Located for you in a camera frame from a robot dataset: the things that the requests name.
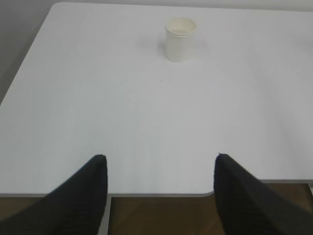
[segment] paper cup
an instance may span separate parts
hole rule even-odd
[[[190,18],[171,18],[166,26],[166,56],[172,62],[182,62],[190,57],[192,38],[197,24]]]

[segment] wooden floor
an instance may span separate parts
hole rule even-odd
[[[300,207],[313,212],[307,184],[270,184]],[[0,220],[39,198],[0,198]],[[202,198],[113,198],[110,235],[223,235],[214,195]]]

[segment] white table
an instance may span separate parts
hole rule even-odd
[[[198,24],[164,57],[165,22]],[[230,154],[313,179],[313,13],[58,3],[0,106],[0,193],[45,194],[95,154],[109,193],[203,194]]]

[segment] gray wall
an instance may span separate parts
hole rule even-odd
[[[61,0],[0,0],[0,102],[51,6]],[[125,3],[313,11],[313,0],[85,0]]]

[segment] cup rim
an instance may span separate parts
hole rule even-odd
[[[189,22],[191,22],[193,25],[194,25],[194,28],[193,28],[193,30],[191,30],[190,32],[188,32],[188,33],[174,33],[173,31],[171,31],[170,29],[169,29],[169,23],[171,22],[171,21],[173,21],[173,20],[187,20],[187,21],[189,21]],[[170,18],[168,21],[167,21],[167,23],[166,23],[166,25],[165,25],[165,29],[166,29],[166,31],[167,32],[169,32],[170,34],[172,34],[173,36],[175,36],[175,37],[182,37],[182,38],[184,38],[184,37],[188,37],[188,36],[191,36],[192,34],[194,34],[194,32],[196,31],[196,29],[197,29],[197,24],[196,24],[196,22],[194,21],[194,20],[192,20],[191,18],[189,18],[189,17],[172,17],[172,18]]]

